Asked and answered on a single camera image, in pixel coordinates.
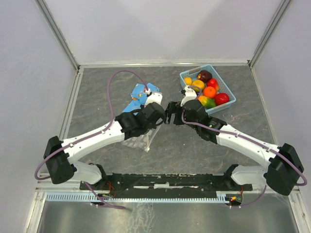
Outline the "orange tangerine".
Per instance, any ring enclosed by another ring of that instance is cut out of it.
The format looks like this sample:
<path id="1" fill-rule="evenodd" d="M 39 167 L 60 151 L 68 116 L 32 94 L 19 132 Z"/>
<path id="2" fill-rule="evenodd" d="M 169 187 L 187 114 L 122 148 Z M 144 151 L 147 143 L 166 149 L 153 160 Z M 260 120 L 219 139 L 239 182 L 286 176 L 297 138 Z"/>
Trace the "orange tangerine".
<path id="1" fill-rule="evenodd" d="M 203 95 L 208 98 L 214 99 L 214 97 L 217 95 L 217 92 L 213 87 L 207 86 L 203 90 Z"/>

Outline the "clear dotted zip bag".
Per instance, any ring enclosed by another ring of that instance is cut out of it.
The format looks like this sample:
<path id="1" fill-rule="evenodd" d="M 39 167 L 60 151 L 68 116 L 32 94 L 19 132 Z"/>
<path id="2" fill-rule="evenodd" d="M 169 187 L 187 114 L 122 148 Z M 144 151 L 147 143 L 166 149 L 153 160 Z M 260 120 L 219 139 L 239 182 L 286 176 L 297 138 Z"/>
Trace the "clear dotted zip bag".
<path id="1" fill-rule="evenodd" d="M 150 129 L 146 134 L 140 135 L 139 137 L 132 137 L 125 141 L 122 141 L 123 146 L 130 148 L 140 148 L 145 152 L 150 150 L 150 145 L 155 135 L 158 133 L 161 126 L 157 126 L 155 129 Z"/>

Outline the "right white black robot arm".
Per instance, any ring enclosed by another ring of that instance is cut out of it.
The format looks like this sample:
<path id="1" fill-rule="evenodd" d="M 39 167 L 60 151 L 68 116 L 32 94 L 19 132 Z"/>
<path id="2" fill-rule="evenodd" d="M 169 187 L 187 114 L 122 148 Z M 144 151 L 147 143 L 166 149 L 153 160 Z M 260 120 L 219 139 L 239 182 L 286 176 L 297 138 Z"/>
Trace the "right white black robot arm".
<path id="1" fill-rule="evenodd" d="M 254 160 L 256 166 L 233 165 L 223 184 L 229 190 L 239 185 L 270 187 L 287 196 L 295 186 L 306 186 L 303 165 L 295 148 L 263 142 L 235 129 L 225 121 L 209 116 L 198 100 L 170 102 L 165 111 L 166 123 L 188 125 L 205 141 L 231 148 Z"/>

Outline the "green orange mango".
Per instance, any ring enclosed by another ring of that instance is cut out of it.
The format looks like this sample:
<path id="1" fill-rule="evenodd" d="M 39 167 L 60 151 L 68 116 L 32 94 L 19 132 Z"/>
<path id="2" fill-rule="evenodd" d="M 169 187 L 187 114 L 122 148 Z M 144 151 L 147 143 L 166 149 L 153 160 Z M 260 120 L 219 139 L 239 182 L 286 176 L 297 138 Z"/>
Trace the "green orange mango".
<path id="1" fill-rule="evenodd" d="M 204 95 L 200 95 L 198 97 L 198 100 L 206 109 L 214 108 L 217 106 L 213 99 L 206 97 Z"/>

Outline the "bright red apple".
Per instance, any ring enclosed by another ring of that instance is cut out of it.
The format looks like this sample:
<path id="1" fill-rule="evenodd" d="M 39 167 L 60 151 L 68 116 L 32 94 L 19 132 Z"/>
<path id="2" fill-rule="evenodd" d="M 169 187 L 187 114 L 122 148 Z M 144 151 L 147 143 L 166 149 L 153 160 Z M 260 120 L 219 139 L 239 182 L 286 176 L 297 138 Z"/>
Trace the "bright red apple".
<path id="1" fill-rule="evenodd" d="M 217 106 L 223 105 L 227 102 L 230 101 L 229 95 L 226 93 L 218 93 L 215 97 L 214 97 L 214 101 L 216 103 Z"/>

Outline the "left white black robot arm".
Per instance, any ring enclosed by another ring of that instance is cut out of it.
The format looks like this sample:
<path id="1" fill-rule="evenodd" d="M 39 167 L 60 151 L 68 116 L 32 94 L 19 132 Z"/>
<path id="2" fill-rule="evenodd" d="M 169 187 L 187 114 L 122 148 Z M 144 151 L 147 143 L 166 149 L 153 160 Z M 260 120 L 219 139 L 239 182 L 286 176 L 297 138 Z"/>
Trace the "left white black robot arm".
<path id="1" fill-rule="evenodd" d="M 57 136 L 48 140 L 44 158 L 53 184 L 65 183 L 70 179 L 103 189 L 107 175 L 100 165 L 89 165 L 79 160 L 110 144 L 145 135 L 157 128 L 165 119 L 163 107 L 152 102 L 143 109 L 124 112 L 95 130 L 74 138 L 59 140 Z"/>

